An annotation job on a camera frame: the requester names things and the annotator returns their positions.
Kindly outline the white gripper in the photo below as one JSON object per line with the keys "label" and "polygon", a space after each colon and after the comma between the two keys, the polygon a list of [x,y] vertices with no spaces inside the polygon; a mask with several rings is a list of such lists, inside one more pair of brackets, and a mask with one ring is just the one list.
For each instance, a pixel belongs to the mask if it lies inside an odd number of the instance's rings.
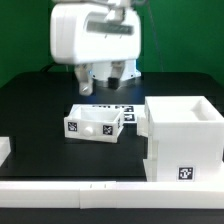
{"label": "white gripper", "polygon": [[[110,10],[96,4],[59,3],[51,13],[50,51],[55,62],[76,65],[79,94],[93,93],[91,65],[87,63],[137,59],[141,50],[140,18],[126,9],[124,20],[108,20]],[[112,62],[108,87],[118,89],[123,62]]]}

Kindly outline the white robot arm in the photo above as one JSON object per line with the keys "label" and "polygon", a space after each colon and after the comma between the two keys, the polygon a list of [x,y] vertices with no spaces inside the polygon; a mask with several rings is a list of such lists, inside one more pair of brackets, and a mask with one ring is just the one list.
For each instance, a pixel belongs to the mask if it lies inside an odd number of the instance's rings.
{"label": "white robot arm", "polygon": [[50,52],[58,64],[72,65],[79,93],[93,83],[117,89],[140,76],[141,25],[135,6],[146,0],[52,0]]}

